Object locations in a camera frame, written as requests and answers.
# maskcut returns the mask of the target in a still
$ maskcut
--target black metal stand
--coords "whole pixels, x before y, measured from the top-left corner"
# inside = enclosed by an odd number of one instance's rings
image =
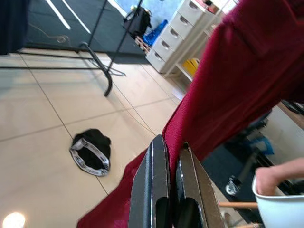
[[[17,52],[18,54],[23,54],[23,55],[35,55],[35,56],[46,56],[46,57],[58,57],[58,58],[73,58],[73,59],[79,59],[79,60],[90,60],[92,61],[92,63],[96,63],[95,66],[96,67],[18,67],[18,66],[0,66],[0,69],[31,69],[31,70],[101,70],[103,73],[104,73],[104,76],[107,78],[108,80],[108,88],[107,90],[104,92],[104,95],[105,96],[108,96],[109,93],[111,92],[111,89],[113,87],[113,81],[112,81],[112,77],[111,77],[111,74],[112,75],[116,75],[116,76],[125,76],[125,73],[119,71],[119,70],[116,70],[116,69],[113,69],[112,68],[112,65],[113,65],[113,62],[115,61],[116,57],[117,57],[117,54],[119,53],[120,51],[120,48],[121,46],[123,45],[124,43],[124,40],[129,32],[129,28],[131,26],[131,24],[133,23],[133,20],[134,20],[134,17],[132,18],[128,28],[126,29],[118,47],[117,47],[117,50],[114,54],[114,57],[112,58],[111,62],[110,62],[110,65],[109,66],[106,66],[104,65],[100,59],[98,58],[98,56],[96,55],[96,53],[90,48],[91,44],[92,44],[92,41],[93,41],[93,38],[94,38],[94,35],[96,33],[96,30],[97,30],[97,26],[100,22],[100,19],[104,13],[104,10],[105,10],[105,6],[107,4],[107,0],[104,0],[103,2],[103,5],[102,5],[102,8],[100,10],[100,13],[98,15],[98,18],[97,18],[97,21],[96,21],[96,24],[94,26],[94,29],[93,29],[93,32],[91,34],[91,37],[89,39],[89,42],[86,43],[86,42],[81,42],[81,44],[79,45],[78,48],[69,48],[70,51],[75,51],[76,53],[78,53],[79,51],[87,51],[90,53],[91,57],[72,57],[72,56],[62,56],[62,55],[49,55],[49,54],[40,54],[40,53],[27,53],[27,52]],[[138,5],[137,5],[137,9],[135,11],[135,13],[138,12],[139,10],[139,7],[141,6],[143,0],[140,0]]]

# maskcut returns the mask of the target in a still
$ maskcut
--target white bucket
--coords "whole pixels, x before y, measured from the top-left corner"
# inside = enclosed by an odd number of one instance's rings
[[[262,196],[252,182],[258,210],[266,228],[304,228],[304,195]]]

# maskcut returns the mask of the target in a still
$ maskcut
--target yellow object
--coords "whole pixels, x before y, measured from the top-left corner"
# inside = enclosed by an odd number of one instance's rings
[[[194,77],[195,72],[197,71],[197,69],[199,67],[199,64],[200,64],[200,61],[198,58],[191,58],[191,59],[186,60],[186,62],[184,62],[184,64],[182,66],[192,77]]]

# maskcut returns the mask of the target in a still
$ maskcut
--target white container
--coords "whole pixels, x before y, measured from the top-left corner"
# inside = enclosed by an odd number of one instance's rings
[[[177,11],[192,25],[195,25],[203,14],[203,11],[191,0],[185,0]]]
[[[151,63],[151,65],[158,71],[161,72],[163,66],[165,65],[165,61],[161,58],[159,54],[157,54],[153,49],[149,52],[146,59]]]
[[[173,51],[175,51],[183,41],[183,38],[170,25],[166,26],[160,37]]]
[[[304,195],[262,196],[252,183],[258,210],[266,228],[304,228]]]
[[[164,40],[158,38],[153,45],[152,49],[161,56],[161,58],[167,62],[173,53],[173,50]]]
[[[183,38],[186,38],[193,28],[190,22],[177,12],[169,25]]]

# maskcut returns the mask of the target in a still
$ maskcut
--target drawer handle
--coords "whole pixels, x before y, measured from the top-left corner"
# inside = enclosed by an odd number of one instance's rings
[[[173,29],[170,30],[170,33],[171,33],[171,35],[172,35],[174,38],[178,38],[178,37],[179,37],[179,34],[178,34],[176,31],[174,31]]]
[[[188,25],[188,21],[184,18],[184,17],[180,17],[180,21],[184,24],[184,25]]]
[[[198,7],[197,7],[192,1],[189,3],[189,7],[190,7],[192,10],[197,10],[197,9],[198,9]]]
[[[168,45],[165,41],[162,41],[162,42],[161,42],[161,45],[162,45],[166,50],[169,50],[169,45]]]
[[[154,53],[155,57],[157,58],[158,61],[161,62],[162,58],[159,54],[157,54],[156,52]]]

